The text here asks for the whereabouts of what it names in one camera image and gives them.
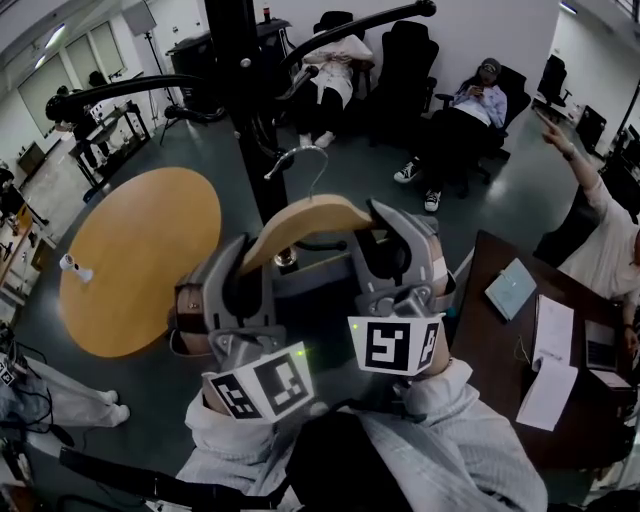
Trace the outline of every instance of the sleeve cuff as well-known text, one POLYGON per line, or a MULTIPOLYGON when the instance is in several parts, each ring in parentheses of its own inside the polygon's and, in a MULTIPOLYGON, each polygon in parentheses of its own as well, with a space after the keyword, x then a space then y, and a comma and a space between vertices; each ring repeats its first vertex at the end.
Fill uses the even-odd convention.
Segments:
POLYGON ((415 381, 404 396, 410 414, 431 414, 455 402, 471 377, 471 367, 454 359, 444 372, 429 379, 415 381))
POLYGON ((205 407, 202 390, 189 404, 185 424, 191 429, 198 448, 226 453, 257 451, 270 443, 274 435, 273 425, 239 423, 231 416, 205 407))

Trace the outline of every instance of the white shirt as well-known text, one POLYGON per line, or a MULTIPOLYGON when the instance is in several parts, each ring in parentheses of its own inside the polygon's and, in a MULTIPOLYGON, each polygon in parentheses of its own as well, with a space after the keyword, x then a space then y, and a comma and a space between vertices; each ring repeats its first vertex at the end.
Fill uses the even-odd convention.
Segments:
POLYGON ((639 227, 611 197, 602 178, 585 195, 600 215, 600 225, 559 269, 605 299, 624 297, 637 305, 640 267, 633 257, 639 227))
MULTIPOLYGON (((470 376, 471 368, 454 360, 440 375, 415 382, 403 398, 411 414, 426 416, 422 423, 357 414, 413 510, 546 511, 545 486, 509 421, 478 399, 470 376)), ((284 479, 293 439, 282 422, 239 424, 205 408, 198 393, 186 424, 196 448, 179 479, 250 496, 266 496, 284 479)), ((296 507, 287 494, 278 510, 296 507)))
POLYGON ((469 98, 464 103, 459 103, 453 108, 457 108, 458 110, 462 110, 463 112, 466 112, 470 116, 473 116, 479 121, 482 121, 487 126, 491 124, 491 119, 489 119, 489 114, 487 114, 487 110, 480 104, 479 101, 476 101, 473 98, 469 98))
POLYGON ((482 89, 482 96, 470 96, 469 90, 457 93, 451 104, 453 108, 462 110, 489 126, 502 128, 507 118, 507 95, 499 86, 493 85, 482 89))
MULTIPOLYGON (((353 60, 373 60, 371 50, 358 37, 350 35, 312 51, 305 56, 305 62, 307 62, 308 58, 322 59, 328 54, 342 55, 353 60)), ((309 65, 316 66, 319 69, 318 76, 311 79, 318 86, 318 104, 322 103, 325 88, 330 87, 340 94, 342 108, 345 108, 353 95, 353 86, 351 85, 353 69, 351 69, 350 64, 326 58, 320 63, 313 63, 310 60, 309 65)))

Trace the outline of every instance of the black metal pole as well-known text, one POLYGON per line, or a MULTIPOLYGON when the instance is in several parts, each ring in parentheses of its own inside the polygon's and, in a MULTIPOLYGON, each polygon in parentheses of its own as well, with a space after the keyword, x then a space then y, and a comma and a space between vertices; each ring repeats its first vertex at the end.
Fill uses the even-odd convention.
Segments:
POLYGON ((231 116, 263 223, 288 204, 282 174, 265 181, 278 160, 273 91, 263 75, 251 0, 205 0, 217 56, 218 95, 231 116))
MULTIPOLYGON (((161 75, 164 75, 164 73, 162 72, 162 66, 160 66, 160 61, 158 60, 158 56, 156 55, 156 49, 153 47, 153 43, 151 42, 151 32, 145 32, 144 38, 149 42, 149 48, 151 48, 151 53, 153 53, 153 58, 155 59, 156 65, 158 66, 158 71, 160 71, 161 75)), ((167 87, 165 91, 167 91, 167 94, 169 95, 169 101, 171 102, 171 104, 175 105, 176 102, 173 100, 171 90, 167 87)))

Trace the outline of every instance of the metal hanger hook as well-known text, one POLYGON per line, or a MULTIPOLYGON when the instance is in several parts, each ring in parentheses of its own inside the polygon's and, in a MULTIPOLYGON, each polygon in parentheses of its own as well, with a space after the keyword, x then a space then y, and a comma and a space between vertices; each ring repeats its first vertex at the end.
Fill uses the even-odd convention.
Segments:
POLYGON ((323 165, 322 165, 322 169, 320 170, 320 172, 316 176, 316 179, 313 180, 313 183, 311 183, 311 186, 309 187, 309 200, 311 200, 311 199, 313 199, 313 189, 315 188, 316 183, 318 183, 318 180, 322 177, 322 175, 324 174, 324 171, 327 170, 327 167, 329 165, 329 155, 327 155, 327 152, 324 149, 319 148, 318 146, 300 146, 300 147, 297 147, 297 148, 290 149, 289 151, 287 151, 284 155, 282 155, 278 159, 278 161, 276 162, 276 165, 273 166, 273 169, 271 169, 270 172, 265 174, 264 179, 265 180, 270 180, 271 176, 273 176, 273 174, 275 172, 277 172, 278 169, 280 169, 280 167, 282 167, 282 164, 285 161, 287 161, 289 158, 291 158, 296 153, 302 153, 304 151, 316 151, 316 152, 320 153, 324 157, 324 162, 323 162, 323 165))

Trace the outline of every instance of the office chair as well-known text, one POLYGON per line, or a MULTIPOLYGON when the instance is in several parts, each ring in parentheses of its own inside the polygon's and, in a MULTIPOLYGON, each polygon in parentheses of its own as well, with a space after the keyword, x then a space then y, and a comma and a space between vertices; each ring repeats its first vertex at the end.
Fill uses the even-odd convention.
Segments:
MULTIPOLYGON (((346 11, 327 11, 320 18, 320 23, 316 23, 313 26, 313 33, 317 34, 323 30, 331 30, 339 27, 340 25, 346 25, 353 21, 353 14, 346 11)), ((364 30, 359 30, 354 35, 364 41, 364 30)), ((371 69, 373 63, 353 63, 353 78, 351 79, 351 85, 353 86, 354 96, 358 94, 360 90, 360 73, 364 73, 364 83, 367 90, 367 96, 371 93, 371 69)))
POLYGON ((567 97, 573 96, 573 94, 568 89, 565 89, 564 96, 560 97, 565 78, 567 78, 567 70, 565 69, 564 61, 555 55, 551 55, 544 68, 542 80, 538 85, 538 92, 544 96, 548 105, 554 103, 561 107, 567 106, 567 97))
MULTIPOLYGON (((489 128, 487 140, 483 145, 483 152, 478 155, 478 158, 474 159, 473 165, 473 170, 482 176, 482 183, 485 185, 489 184, 491 174, 480 165, 479 159, 481 156, 488 156, 489 158, 497 156, 500 148, 504 146, 505 139, 509 136, 507 128, 531 103, 531 96, 524 90, 526 81, 527 78, 524 75, 507 66, 502 66, 497 85, 507 96, 507 115, 502 128, 495 128, 493 125, 489 128)), ((442 110, 449 108, 453 101, 453 96, 450 94, 436 94, 436 98, 443 101, 442 110)), ((462 170, 462 190, 458 193, 458 197, 464 199, 468 194, 469 180, 465 170, 462 170)))
POLYGON ((369 142, 406 145, 429 109, 438 81, 429 76, 440 47, 420 23, 398 21, 382 36, 384 63, 378 86, 367 97, 369 142))
POLYGON ((607 126, 607 120, 593 110, 589 105, 584 107, 580 122, 576 126, 576 133, 584 144, 588 153, 596 153, 596 144, 607 126))

